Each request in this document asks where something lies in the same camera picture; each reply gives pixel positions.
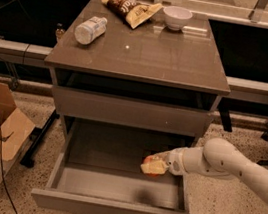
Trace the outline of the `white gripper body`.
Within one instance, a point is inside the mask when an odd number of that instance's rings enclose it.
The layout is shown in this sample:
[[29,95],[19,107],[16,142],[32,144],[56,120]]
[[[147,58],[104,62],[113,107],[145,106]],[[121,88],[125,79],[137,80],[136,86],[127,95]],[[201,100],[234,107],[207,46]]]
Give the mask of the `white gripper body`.
[[184,159],[184,148],[176,148],[167,153],[165,159],[168,171],[172,175],[181,176],[184,175],[186,170],[184,168],[183,159]]

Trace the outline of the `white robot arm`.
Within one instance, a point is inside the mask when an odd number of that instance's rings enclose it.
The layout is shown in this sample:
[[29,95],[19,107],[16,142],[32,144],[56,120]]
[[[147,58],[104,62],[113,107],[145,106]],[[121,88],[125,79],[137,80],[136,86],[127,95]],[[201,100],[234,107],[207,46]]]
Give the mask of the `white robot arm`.
[[147,156],[141,164],[146,175],[170,172],[226,179],[234,176],[268,205],[268,170],[250,161],[234,145],[223,138],[213,138],[202,147],[181,147]]

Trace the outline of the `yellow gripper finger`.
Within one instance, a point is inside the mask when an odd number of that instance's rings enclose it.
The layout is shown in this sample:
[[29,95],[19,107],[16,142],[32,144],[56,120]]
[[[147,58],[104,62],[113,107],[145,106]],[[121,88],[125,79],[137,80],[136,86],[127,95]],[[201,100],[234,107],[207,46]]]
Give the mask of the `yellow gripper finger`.
[[145,174],[157,174],[162,175],[165,174],[166,170],[168,170],[167,164],[163,160],[152,159],[151,162],[147,164],[141,164],[141,171]]
[[162,160],[165,160],[165,158],[168,156],[168,152],[160,152],[160,153],[156,153],[154,154],[152,157],[155,159],[155,158],[159,158],[159,159],[162,159]]

